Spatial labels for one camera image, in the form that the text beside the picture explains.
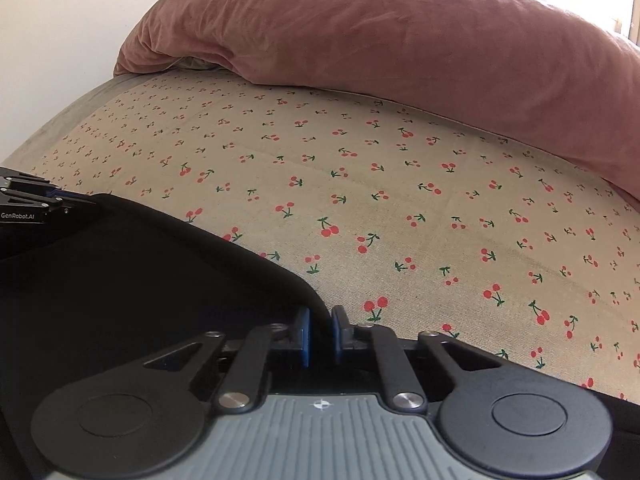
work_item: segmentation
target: silver screw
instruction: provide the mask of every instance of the silver screw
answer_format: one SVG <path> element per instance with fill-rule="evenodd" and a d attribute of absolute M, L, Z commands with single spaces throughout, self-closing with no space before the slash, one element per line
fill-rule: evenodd
<path fill-rule="evenodd" d="M 396 408 L 401 408 L 402 410 L 414 410 L 415 408 L 422 406 L 424 399 L 418 394 L 403 392 L 394 396 L 393 402 Z"/>
<path fill-rule="evenodd" d="M 249 403 L 249 397 L 240 392 L 227 392 L 218 397 L 218 402 L 223 408 L 230 410 L 244 408 Z"/>

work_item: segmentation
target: folded pink duvet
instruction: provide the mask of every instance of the folded pink duvet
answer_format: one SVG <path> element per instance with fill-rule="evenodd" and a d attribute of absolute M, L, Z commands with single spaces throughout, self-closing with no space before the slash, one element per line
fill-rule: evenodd
<path fill-rule="evenodd" d="M 116 74 L 185 56 L 370 94 L 547 150 L 640 197 L 640 52 L 537 0 L 159 0 Z"/>

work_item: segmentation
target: black garment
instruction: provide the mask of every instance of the black garment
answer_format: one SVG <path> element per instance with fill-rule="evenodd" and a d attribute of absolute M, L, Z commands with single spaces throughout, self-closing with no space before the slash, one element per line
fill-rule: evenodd
<path fill-rule="evenodd" d="M 0 449 L 19 452 L 35 480 L 50 470 L 31 440 L 31 414 L 65 384 L 208 330 L 243 338 L 290 322 L 301 305 L 311 310 L 312 347 L 330 353 L 328 311 L 301 278 L 153 209 L 92 200 L 104 214 L 72 234 L 64 222 L 4 237 L 0 228 L 0 256 L 37 246 L 0 260 L 0 406 L 17 447 L 3 446 L 0 424 Z"/>

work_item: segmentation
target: cherry print bed sheet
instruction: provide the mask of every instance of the cherry print bed sheet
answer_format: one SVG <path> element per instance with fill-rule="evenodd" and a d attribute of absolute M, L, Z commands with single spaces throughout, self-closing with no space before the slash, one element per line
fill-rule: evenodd
<path fill-rule="evenodd" d="M 640 214 L 514 140 L 364 96 L 174 70 L 19 169 L 241 244 L 353 320 L 439 330 L 640 403 Z"/>

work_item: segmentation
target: black fabric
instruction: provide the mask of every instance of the black fabric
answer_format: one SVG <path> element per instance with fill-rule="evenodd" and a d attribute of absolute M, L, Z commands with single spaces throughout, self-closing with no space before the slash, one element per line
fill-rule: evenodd
<path fill-rule="evenodd" d="M 64 236 L 0 260 L 0 406 L 36 480 L 49 468 L 31 414 L 65 384 L 207 330 L 243 338 L 291 321 L 300 305 L 311 310 L 316 352 L 331 341 L 326 307 L 289 271 L 139 204 L 93 199 L 104 208 L 97 221 L 72 235 L 52 229 Z"/>

